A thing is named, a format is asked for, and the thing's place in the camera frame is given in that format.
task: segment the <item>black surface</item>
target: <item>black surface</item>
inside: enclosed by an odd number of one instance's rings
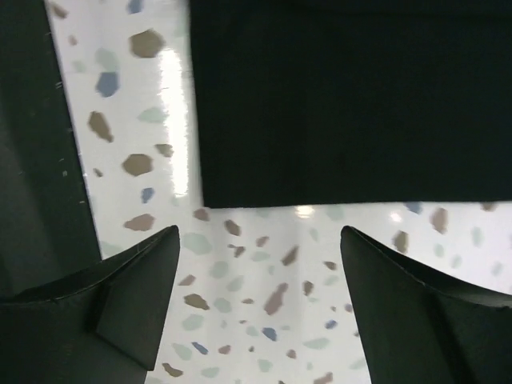
[[[372,384],[512,382],[512,296],[416,262],[353,227],[343,269]]]
[[[177,227],[0,301],[5,384],[143,384],[178,266]]]
[[[0,2],[0,297],[100,262],[43,0]]]
[[[190,17],[206,206],[512,200],[510,2],[191,0]]]

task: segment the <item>terrazzo surface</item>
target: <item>terrazzo surface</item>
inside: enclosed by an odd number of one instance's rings
[[[103,257],[168,225],[182,234],[147,383],[370,384],[341,268],[347,224],[510,292],[509,203],[201,207],[186,2],[48,10]]]

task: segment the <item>white tabletop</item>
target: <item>white tabletop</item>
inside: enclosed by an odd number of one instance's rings
[[[55,0],[50,12],[103,257],[180,228],[148,383],[369,383],[341,268],[344,225],[510,291],[509,203],[202,208],[185,4]]]

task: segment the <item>brown speck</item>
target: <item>brown speck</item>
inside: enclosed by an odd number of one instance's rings
[[[281,260],[284,266],[288,266],[297,260],[298,246],[294,246]]]
[[[323,262],[323,263],[330,270],[336,270],[338,268],[338,265],[335,262]]]
[[[199,308],[200,310],[208,310],[210,308],[206,300],[198,294],[189,294],[183,300],[185,300],[185,304],[193,308]]]
[[[208,214],[208,211],[204,208],[199,208],[198,210],[194,211],[194,217],[197,220],[201,220],[202,222],[208,222],[210,220],[210,215]]]
[[[231,346],[221,346],[219,349],[218,349],[218,352],[220,354],[228,354],[229,352],[231,352]]]
[[[237,258],[246,251],[244,246],[237,246],[234,250],[234,256]]]
[[[430,216],[430,223],[437,232],[444,234],[448,225],[448,211],[444,208],[437,208]]]
[[[282,298],[285,292],[288,290],[288,284],[283,282],[278,285],[277,289],[272,293],[269,299],[266,301],[264,310],[269,316],[275,314],[279,308],[282,307]]]
[[[262,236],[256,240],[256,246],[262,247],[269,241],[268,236]]]
[[[130,36],[131,53],[139,58],[155,58],[165,44],[163,37],[154,30]]]
[[[114,141],[114,136],[112,136],[112,133],[110,132],[110,127],[106,122],[105,115],[101,112],[93,110],[89,115],[89,121],[87,124],[89,124],[90,130],[95,132],[99,138],[108,142]]]
[[[147,174],[153,170],[153,159],[147,154],[131,154],[122,164],[122,168],[132,176]]]
[[[407,253],[407,249],[409,248],[409,235],[406,232],[400,230],[393,237],[393,245],[397,249],[398,252],[402,252],[403,254]]]
[[[179,378],[181,375],[183,375],[183,371],[182,370],[177,370],[176,368],[173,368],[172,366],[170,366],[166,362],[164,362],[162,364],[162,366],[163,366],[163,369],[166,370],[166,372],[168,374],[170,374],[173,378]]]
[[[131,220],[125,222],[124,227],[129,230],[140,230],[145,232],[150,230],[154,224],[154,217],[150,214],[141,214],[136,218],[132,218]]]
[[[60,19],[67,18],[67,15],[69,12],[67,10],[65,10],[64,8],[62,8],[62,6],[60,6],[56,2],[51,2],[50,8],[51,8],[52,12],[54,13],[54,15],[57,16],[58,18],[60,18]]]
[[[189,274],[186,278],[180,281],[179,286],[191,286],[195,282],[195,276]]]
[[[154,147],[165,158],[170,158],[173,155],[173,146],[170,144],[155,144]]]
[[[238,226],[238,224],[233,220],[226,220],[224,222],[224,227],[233,236],[240,236],[240,233],[242,232],[240,226]]]
[[[313,384],[329,384],[330,382],[333,382],[333,380],[333,373],[329,372],[325,376],[317,378],[315,381],[313,381]]]
[[[304,291],[305,296],[309,296],[311,292],[313,292],[314,284],[312,282],[305,281],[302,284],[302,290]]]
[[[483,203],[481,203],[481,205],[482,205],[482,209],[485,212],[494,212],[496,210],[496,206],[498,204],[496,204],[495,202],[483,202]]]

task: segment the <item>blue speck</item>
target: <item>blue speck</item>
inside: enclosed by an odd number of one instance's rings
[[[326,328],[328,330],[332,330],[333,328],[336,327],[336,325],[338,324],[338,322],[336,320],[329,320],[327,323],[326,323]]]
[[[126,9],[128,10],[129,14],[138,14],[139,12],[142,11],[143,3],[144,3],[143,0],[131,0],[128,3],[128,6],[126,7]]]
[[[199,344],[198,342],[193,342],[192,345],[196,350],[199,351],[200,354],[208,354],[208,349]]]
[[[117,72],[102,72],[99,75],[96,91],[104,98],[109,98],[119,89],[119,76]]]
[[[278,334],[276,334],[274,328],[263,328],[262,332],[265,336],[267,336],[273,342],[278,340]]]
[[[151,198],[153,197],[154,195],[154,189],[149,187],[149,188],[144,188],[141,192],[141,200],[142,200],[142,204],[146,204],[149,200],[151,200]]]
[[[422,204],[420,202],[405,202],[404,206],[411,212],[415,214],[420,214],[423,210]]]

